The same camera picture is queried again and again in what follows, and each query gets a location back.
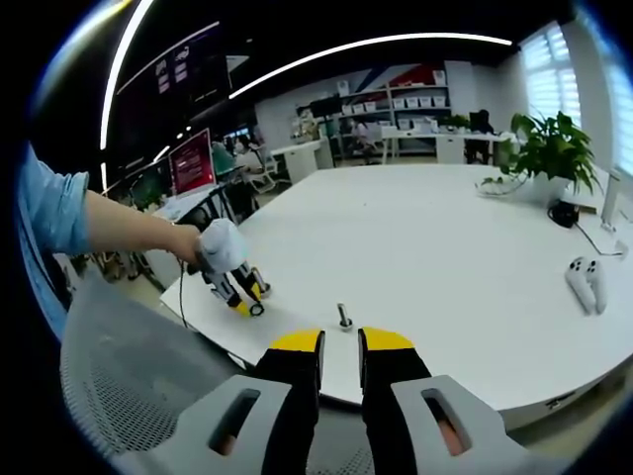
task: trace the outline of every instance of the floor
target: floor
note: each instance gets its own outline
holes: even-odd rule
[[[402,157],[400,163],[432,163],[434,157]],[[362,165],[362,159],[346,160],[341,166]],[[271,192],[258,196],[260,206],[266,206],[277,193]],[[115,285],[165,318],[180,323],[180,319],[162,303],[160,292],[143,276],[134,281],[122,279]],[[622,403],[626,395],[631,394],[633,382],[633,364],[629,361],[621,371],[597,385],[580,397],[569,407],[549,418],[512,431],[509,435],[521,445],[543,454],[574,458],[599,433],[609,417]]]

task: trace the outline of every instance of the green plant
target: green plant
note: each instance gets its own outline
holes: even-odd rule
[[[440,117],[437,119],[437,124],[446,127],[452,126],[456,129],[459,129],[460,127],[468,129],[471,127],[471,121],[469,121],[466,116],[460,116],[459,114]]]
[[[501,173],[517,179],[543,172],[550,180],[560,176],[573,181],[575,191],[583,182],[593,193],[597,178],[592,165],[593,153],[589,149],[590,138],[569,116],[559,112],[556,118],[539,120],[514,114],[510,128],[519,137],[520,147],[515,151],[511,140],[501,144],[508,156],[508,163],[500,167]],[[486,178],[482,184],[494,182],[498,182],[498,178]]]

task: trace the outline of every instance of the blue sleeve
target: blue sleeve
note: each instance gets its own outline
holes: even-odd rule
[[[67,254],[90,250],[85,204],[87,186],[87,173],[54,173],[29,148],[20,176],[20,192],[38,246]]]

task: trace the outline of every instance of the hand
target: hand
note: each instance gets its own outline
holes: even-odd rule
[[[176,225],[167,250],[175,254],[180,260],[196,265],[196,249],[198,249],[198,237],[200,231],[192,225]]]

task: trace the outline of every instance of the ceiling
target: ceiling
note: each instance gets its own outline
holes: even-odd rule
[[[218,54],[244,54],[249,60],[231,74],[233,90],[309,54],[355,41],[404,33],[448,32],[486,35],[517,43],[557,20],[564,23],[566,2],[534,0],[529,4],[491,0],[478,2],[349,2],[306,3],[289,0],[220,2],[155,0],[136,32],[119,76],[121,87],[166,49],[192,33],[220,21],[209,32],[209,48]],[[125,144],[98,150],[101,108],[107,75],[118,39],[134,7],[112,20],[75,61],[67,79],[45,108],[36,148],[61,162],[61,169],[87,168],[101,161],[125,163],[139,150],[126,153]],[[517,51],[481,42],[417,40],[361,47],[333,54],[275,76],[230,101],[235,108],[251,106],[264,97],[294,87],[367,67],[443,59],[469,60],[495,66]],[[115,96],[117,101],[124,100]],[[231,108],[224,106],[224,114]],[[72,135],[73,147],[58,140],[63,129]],[[159,149],[165,138],[152,137]]]

